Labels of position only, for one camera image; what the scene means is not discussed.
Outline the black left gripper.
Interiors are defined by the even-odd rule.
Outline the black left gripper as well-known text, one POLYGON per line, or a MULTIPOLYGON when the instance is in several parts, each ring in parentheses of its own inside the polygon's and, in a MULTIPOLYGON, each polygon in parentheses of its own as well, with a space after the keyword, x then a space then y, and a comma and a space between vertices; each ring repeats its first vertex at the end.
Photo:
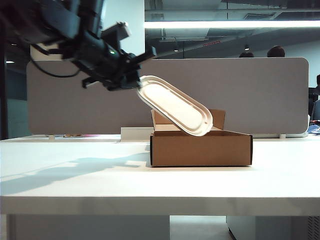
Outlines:
POLYGON ((120 48, 117 33, 107 37, 111 42, 96 38, 88 31, 80 36, 71 62, 88 75, 81 81, 82 87, 86 89, 100 82, 110 92, 139 88, 141 64, 155 58, 156 49, 151 46, 146 52, 135 55, 120 48))

